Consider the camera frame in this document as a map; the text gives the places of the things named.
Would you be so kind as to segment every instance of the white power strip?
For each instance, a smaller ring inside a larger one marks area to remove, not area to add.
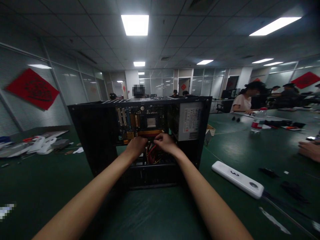
[[[246,175],[243,175],[242,173],[234,170],[220,161],[216,161],[211,168],[220,176],[224,177],[238,188],[248,193],[251,197],[255,199],[261,198],[264,187],[260,183],[247,177]]]

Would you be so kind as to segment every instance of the cardboard box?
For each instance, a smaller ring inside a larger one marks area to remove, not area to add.
[[[211,138],[214,136],[216,129],[210,126],[209,124],[207,125],[207,131],[206,131],[206,136],[204,137],[204,144],[206,146],[209,145]]]

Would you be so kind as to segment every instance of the plastic bottle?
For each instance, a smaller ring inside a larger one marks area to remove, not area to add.
[[[267,108],[260,108],[260,111],[254,116],[253,123],[251,125],[251,131],[258,133],[261,131],[265,120],[267,119]]]

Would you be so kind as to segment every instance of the computer case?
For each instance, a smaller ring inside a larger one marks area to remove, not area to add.
[[[160,149],[148,151],[160,132],[171,134],[199,168],[211,101],[211,96],[158,97],[76,104],[68,109],[94,176],[118,157],[117,146],[127,145],[135,136],[148,138],[145,152],[114,186],[133,190],[174,186],[184,179],[171,155]]]

